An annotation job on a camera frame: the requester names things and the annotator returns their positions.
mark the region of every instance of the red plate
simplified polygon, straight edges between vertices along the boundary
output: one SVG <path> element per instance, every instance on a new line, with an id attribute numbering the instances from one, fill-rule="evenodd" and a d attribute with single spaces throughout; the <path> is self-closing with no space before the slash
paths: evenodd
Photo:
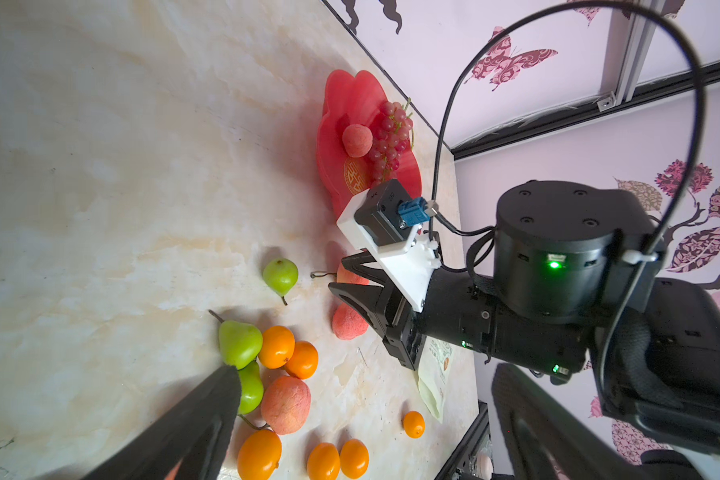
<path id="1" fill-rule="evenodd" d="M 371 72 L 353 77 L 335 70 L 326 82 L 326 100 L 317 129 L 317 167 L 320 179 L 331 194 L 333 213 L 338 218 L 349 199 L 371 187 L 371 164 L 365 158 L 347 156 L 342 143 L 344 129 L 361 124 L 374 130 L 383 116 L 378 110 L 387 101 L 384 89 Z M 398 156 L 398 180 L 412 198 L 422 196 L 422 174 L 416 157 L 408 149 Z"/>

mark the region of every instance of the butterfly wall decal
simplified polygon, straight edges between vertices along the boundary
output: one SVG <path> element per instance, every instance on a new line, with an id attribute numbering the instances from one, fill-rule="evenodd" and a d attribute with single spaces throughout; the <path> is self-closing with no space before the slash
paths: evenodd
<path id="1" fill-rule="evenodd" d="M 504 29 L 502 27 L 494 28 L 494 34 L 491 38 L 495 38 L 496 35 L 503 31 Z M 486 78 L 488 74 L 493 73 L 490 82 L 496 85 L 492 90 L 495 91 L 502 83 L 515 80 L 522 68 L 535 67 L 549 57 L 557 55 L 555 50 L 548 49 L 531 50 L 530 52 L 515 56 L 512 56 L 511 52 L 512 42 L 509 36 L 504 37 L 499 44 L 489 50 L 485 57 L 472 68 L 472 76 L 464 81 L 464 83 L 469 82 L 472 78 L 481 80 L 482 78 Z"/>

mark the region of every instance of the food package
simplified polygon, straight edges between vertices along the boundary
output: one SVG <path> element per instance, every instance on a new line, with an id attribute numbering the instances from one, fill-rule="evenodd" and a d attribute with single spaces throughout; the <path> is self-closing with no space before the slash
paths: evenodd
<path id="1" fill-rule="evenodd" d="M 443 422 L 445 394 L 454 347 L 450 343 L 427 337 L 418 364 L 418 392 L 427 409 L 438 422 Z"/>

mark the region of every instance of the green pear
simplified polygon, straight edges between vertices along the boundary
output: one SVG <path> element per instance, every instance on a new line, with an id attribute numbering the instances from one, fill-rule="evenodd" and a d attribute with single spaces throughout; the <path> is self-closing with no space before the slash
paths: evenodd
<path id="1" fill-rule="evenodd" d="M 288 305 L 288 302 L 286 302 L 286 294 L 293 288 L 298 280 L 298 268 L 296 268 L 296 264 L 287 258 L 275 258 L 269 262 L 269 265 L 264 267 L 263 276 L 264 282 L 269 285 L 269 288 L 280 295 L 282 302 Z"/>
<path id="2" fill-rule="evenodd" d="M 241 415 L 252 412 L 262 402 L 264 396 L 264 384 L 259 375 L 259 364 L 256 361 L 250 362 L 248 366 L 239 372 L 240 386 L 242 395 L 240 396 L 240 408 L 238 413 Z"/>
<path id="3" fill-rule="evenodd" d="M 261 331 L 250 323 L 234 320 L 222 322 L 219 326 L 219 350 L 224 363 L 245 368 L 259 355 L 264 339 Z"/>

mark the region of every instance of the black cable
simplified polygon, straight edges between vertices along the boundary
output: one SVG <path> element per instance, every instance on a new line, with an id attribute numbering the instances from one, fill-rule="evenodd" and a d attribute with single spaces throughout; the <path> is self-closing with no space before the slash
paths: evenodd
<path id="1" fill-rule="evenodd" d="M 432 200 L 435 200 L 438 193 L 438 175 L 440 172 L 440 152 L 443 147 L 443 138 L 445 135 L 445 126 L 448 122 L 448 116 L 451 114 L 451 107 L 453 106 L 454 99 L 456 97 L 456 92 L 459 90 L 459 87 L 461 87 L 462 82 L 467 77 L 467 75 L 471 72 L 472 67 L 480 62 L 483 55 L 488 53 L 495 45 L 499 44 L 504 37 L 507 37 L 510 33 L 514 32 L 520 27 L 525 26 L 526 24 L 529 24 L 531 22 L 535 22 L 539 18 L 547 17 L 551 14 L 559 13 L 559 12 L 565 12 L 567 10 L 573 10 L 575 8 L 611 8 L 613 10 L 626 10 L 628 12 L 638 14 L 641 17 L 647 18 L 648 20 L 651 20 L 653 23 L 659 25 L 662 27 L 664 32 L 666 32 L 669 36 L 672 37 L 672 40 L 677 43 L 678 47 L 680 48 L 683 56 L 688 61 L 688 65 L 690 66 L 690 76 L 691 76 L 691 82 L 693 84 L 693 90 L 695 92 L 694 97 L 694 107 L 695 107 L 695 113 L 693 118 L 693 130 L 691 133 L 691 142 L 690 146 L 688 147 L 688 159 L 686 160 L 686 168 L 685 171 L 682 174 L 682 179 L 680 181 L 680 185 L 677 188 L 677 193 L 675 197 L 672 198 L 672 201 L 670 202 L 670 206 L 667 207 L 666 212 L 661 217 L 661 222 L 659 222 L 659 225 L 656 226 L 654 229 L 651 237 L 649 238 L 648 242 L 645 245 L 645 248 L 643 250 L 643 254 L 646 256 L 649 256 L 653 253 L 653 251 L 656 249 L 656 246 L 661 242 L 661 239 L 666 232 L 667 228 L 669 227 L 669 222 L 671 217 L 674 215 L 675 210 L 677 209 L 677 205 L 682 199 L 682 196 L 685 194 L 688 185 L 690 184 L 691 178 L 693 176 L 693 170 L 696 167 L 696 162 L 698 161 L 699 157 L 699 150 L 701 147 L 701 136 L 702 131 L 704 129 L 704 117 L 706 112 L 706 92 L 704 90 L 704 79 L 702 76 L 701 71 L 701 64 L 699 62 L 698 55 L 693 50 L 693 47 L 691 46 L 688 39 L 681 33 L 681 31 L 678 29 L 677 26 L 672 24 L 672 22 L 666 20 L 664 17 L 662 17 L 660 14 L 649 10 L 648 8 L 644 8 L 639 5 L 634 5 L 631 3 L 624 3 L 624 2 L 612 2 L 609 0 L 583 0 L 580 2 L 571 2 L 571 3 L 564 3 L 560 5 L 554 5 L 549 8 L 545 8 L 544 10 L 540 10 L 536 12 L 535 14 L 528 15 L 527 17 L 519 20 L 518 22 L 510 25 L 505 30 L 497 34 L 495 37 L 493 37 L 485 46 L 482 47 L 480 52 L 474 56 L 472 61 L 469 63 L 469 65 L 466 67 L 466 69 L 461 72 L 461 75 L 459 75 L 458 80 L 456 81 L 456 84 L 453 87 L 453 90 L 451 91 L 451 96 L 448 98 L 448 103 L 445 106 L 445 112 L 443 113 L 443 121 L 440 125 L 440 134 L 438 135 L 438 144 L 435 148 L 434 152 L 434 174 L 432 176 Z M 430 238 L 432 238 L 432 220 L 430 220 L 429 224 L 429 230 L 430 230 Z M 636 268 L 633 271 L 632 276 L 630 277 L 630 282 L 627 284 L 627 287 L 624 290 L 624 294 L 622 295 L 622 298 L 620 299 L 619 305 L 616 308 L 616 314 L 614 316 L 614 321 L 611 324 L 610 329 L 608 330 L 608 333 L 606 334 L 605 341 L 603 344 L 603 350 L 600 352 L 600 358 L 597 362 L 597 375 L 595 376 L 596 384 L 598 391 L 602 388 L 602 386 L 605 383 L 605 360 L 607 359 L 608 350 L 610 349 L 610 344 L 614 337 L 614 332 L 616 331 L 616 326 L 621 318 L 621 314 L 624 312 L 624 309 L 626 308 L 626 304 L 629 302 L 630 297 L 632 293 L 634 292 L 635 286 L 637 282 L 640 280 L 640 275 L 643 273 L 643 270 L 645 269 L 645 262 L 640 262 Z"/>
<path id="2" fill-rule="evenodd" d="M 484 233 L 486 233 L 486 232 L 489 232 L 489 231 L 491 231 L 491 230 L 494 228 L 493 225 L 489 225 L 489 226 L 484 226 L 483 228 L 480 228 L 479 230 L 472 230 L 471 232 L 465 232 L 465 231 L 462 231 L 462 230 L 456 228 L 456 226 L 454 226 L 451 222 L 449 222 L 448 219 L 445 218 L 445 216 L 443 216 L 443 215 L 442 215 L 441 213 L 439 213 L 439 212 L 438 212 L 434 217 L 437 218 L 438 220 L 440 220 L 440 223 L 441 223 L 442 225 L 445 225 L 445 228 L 449 229 L 449 230 L 450 230 L 451 232 L 453 232 L 454 234 L 456 234 L 456 235 L 461 235 L 461 236 L 475 236 L 475 235 L 480 235 L 480 234 L 484 234 Z"/>
<path id="3" fill-rule="evenodd" d="M 489 255 L 490 252 L 494 249 L 493 234 L 494 234 L 493 231 L 491 231 L 491 232 L 488 233 L 488 235 L 491 235 L 490 243 L 488 244 L 488 249 L 485 251 L 485 253 L 484 253 L 476 262 L 474 262 L 474 266 L 480 265 L 480 262 L 482 262 L 483 260 L 485 260 L 486 258 L 488 258 L 488 255 Z M 464 273 L 464 272 L 467 271 L 467 267 L 464 267 L 464 268 L 451 268 L 450 266 L 447 266 L 447 265 L 445 264 L 445 260 L 443 259 L 443 251 L 442 251 L 442 248 L 440 247 L 440 245 L 438 245 L 438 256 L 440 256 L 440 262 L 441 262 L 440 267 L 441 267 L 443 270 L 446 270 L 447 272 L 451 272 L 452 274 L 462 274 L 462 273 Z"/>

